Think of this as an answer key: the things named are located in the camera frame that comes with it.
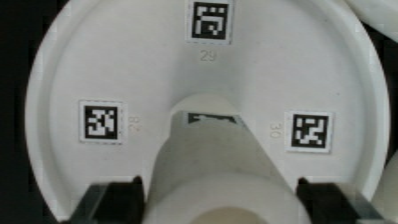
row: white plastic object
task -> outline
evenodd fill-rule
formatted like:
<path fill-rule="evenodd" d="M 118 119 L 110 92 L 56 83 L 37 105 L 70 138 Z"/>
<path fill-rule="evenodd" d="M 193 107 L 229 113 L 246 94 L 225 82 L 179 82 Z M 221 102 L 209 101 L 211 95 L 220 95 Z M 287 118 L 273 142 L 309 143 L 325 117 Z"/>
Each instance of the white plastic object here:
<path fill-rule="evenodd" d="M 346 0 L 360 20 L 398 42 L 398 1 Z"/>
<path fill-rule="evenodd" d="M 383 218 L 398 222 L 398 153 L 390 158 L 371 203 Z"/>
<path fill-rule="evenodd" d="M 229 219 L 216 216 L 223 211 L 245 222 L 309 224 L 303 206 L 245 125 L 213 118 L 188 123 L 197 112 L 181 111 L 172 117 L 142 223 L 227 224 Z M 225 111 L 218 115 L 236 114 Z"/>
<path fill-rule="evenodd" d="M 197 93 L 232 104 L 291 190 L 351 183 L 373 196 L 389 102 L 380 62 L 344 1 L 237 1 L 230 45 L 186 43 L 184 1 L 70 0 L 42 41 L 26 94 L 26 143 L 58 220 L 92 183 L 142 176 L 145 193 L 170 111 Z M 79 141 L 78 102 L 122 102 L 122 144 Z M 333 113 L 328 154 L 284 149 L 287 111 Z"/>

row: white plastic tray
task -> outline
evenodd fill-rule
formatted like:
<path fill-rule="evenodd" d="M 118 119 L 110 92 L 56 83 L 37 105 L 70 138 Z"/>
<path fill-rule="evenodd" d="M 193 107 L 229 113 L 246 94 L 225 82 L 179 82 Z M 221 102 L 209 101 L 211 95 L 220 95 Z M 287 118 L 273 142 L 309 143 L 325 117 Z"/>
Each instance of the white plastic tray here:
<path fill-rule="evenodd" d="M 70 0 L 37 53 L 26 96 L 28 154 L 58 220 L 92 183 L 143 178 L 168 135 L 170 110 L 195 93 L 223 96 L 291 189 L 296 179 L 353 183 L 371 198 L 389 136 L 381 68 L 339 0 L 236 0 L 232 44 L 184 41 L 186 3 Z M 200 61 L 202 54 L 214 61 Z M 120 145 L 78 136 L 78 102 L 124 103 Z M 289 152 L 289 111 L 333 114 L 330 153 Z"/>

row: small printed number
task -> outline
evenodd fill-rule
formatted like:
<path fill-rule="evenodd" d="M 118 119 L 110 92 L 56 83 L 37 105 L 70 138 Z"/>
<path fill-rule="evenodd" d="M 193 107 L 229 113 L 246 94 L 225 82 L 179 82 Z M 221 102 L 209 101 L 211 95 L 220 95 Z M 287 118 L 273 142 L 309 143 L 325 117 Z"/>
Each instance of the small printed number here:
<path fill-rule="evenodd" d="M 280 138 L 282 136 L 282 124 L 271 124 L 269 125 L 269 137 Z"/>
<path fill-rule="evenodd" d="M 216 52 L 202 50 L 200 51 L 200 61 L 207 62 L 207 61 L 214 61 L 214 59 L 216 59 Z"/>

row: black and white square marker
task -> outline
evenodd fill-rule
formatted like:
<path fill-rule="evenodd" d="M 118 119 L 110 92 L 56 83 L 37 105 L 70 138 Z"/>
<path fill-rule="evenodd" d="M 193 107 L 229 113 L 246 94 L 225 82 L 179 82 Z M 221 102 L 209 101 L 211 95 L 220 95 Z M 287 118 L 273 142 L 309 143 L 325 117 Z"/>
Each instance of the black and white square marker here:
<path fill-rule="evenodd" d="M 79 101 L 79 141 L 120 144 L 122 103 Z"/>
<path fill-rule="evenodd" d="M 230 44 L 232 0 L 188 0 L 186 41 Z"/>
<path fill-rule="evenodd" d="M 330 152 L 332 113 L 291 111 L 285 113 L 285 150 Z"/>

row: dark background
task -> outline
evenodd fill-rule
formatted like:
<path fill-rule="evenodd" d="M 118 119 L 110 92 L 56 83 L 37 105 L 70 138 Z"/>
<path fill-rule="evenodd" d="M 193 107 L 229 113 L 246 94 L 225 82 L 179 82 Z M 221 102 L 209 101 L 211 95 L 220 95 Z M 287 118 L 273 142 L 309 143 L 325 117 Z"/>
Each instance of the dark background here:
<path fill-rule="evenodd" d="M 30 66 L 42 36 L 67 0 L 0 0 L 0 223 L 56 223 L 35 185 L 22 134 Z M 367 28 L 390 93 L 392 133 L 398 112 L 398 44 Z M 389 155 L 398 138 L 390 138 Z"/>

